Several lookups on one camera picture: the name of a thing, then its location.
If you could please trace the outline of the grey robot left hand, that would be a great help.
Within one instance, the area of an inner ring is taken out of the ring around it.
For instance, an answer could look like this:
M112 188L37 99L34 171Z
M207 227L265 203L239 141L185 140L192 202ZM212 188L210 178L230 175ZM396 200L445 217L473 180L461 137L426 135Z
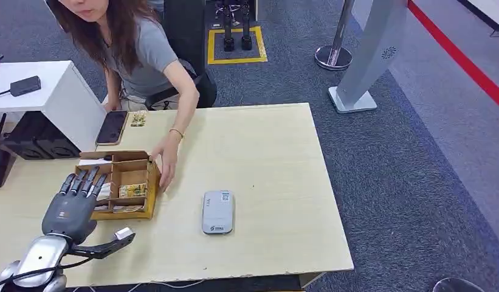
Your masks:
M95 166L67 176L46 210L41 225L43 234L63 236L76 245L86 240L97 225L91 217L108 177L102 174L95 180L99 169Z

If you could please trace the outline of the person's left hand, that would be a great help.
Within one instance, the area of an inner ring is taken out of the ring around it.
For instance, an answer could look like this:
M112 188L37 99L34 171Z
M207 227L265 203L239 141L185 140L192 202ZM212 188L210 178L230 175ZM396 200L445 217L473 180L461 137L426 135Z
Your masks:
M160 188L165 191L172 182L177 164L177 156L182 135L175 129L171 129L153 149L151 157L156 160L160 158Z

